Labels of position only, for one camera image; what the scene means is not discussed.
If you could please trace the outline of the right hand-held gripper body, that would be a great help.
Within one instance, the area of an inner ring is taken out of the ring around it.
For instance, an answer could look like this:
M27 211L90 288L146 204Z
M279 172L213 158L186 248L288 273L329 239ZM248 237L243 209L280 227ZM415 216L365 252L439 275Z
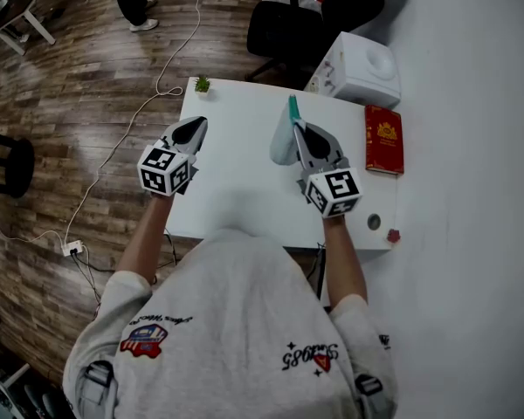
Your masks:
M298 180L298 185L322 218L344 216L362 199L362 183L355 167L312 173Z

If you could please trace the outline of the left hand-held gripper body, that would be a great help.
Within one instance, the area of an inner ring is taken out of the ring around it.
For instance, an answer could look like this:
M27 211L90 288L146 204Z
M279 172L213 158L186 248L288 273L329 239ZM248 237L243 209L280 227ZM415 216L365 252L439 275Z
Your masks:
M195 155L147 145L137 163L141 187L152 194L184 195L197 172Z

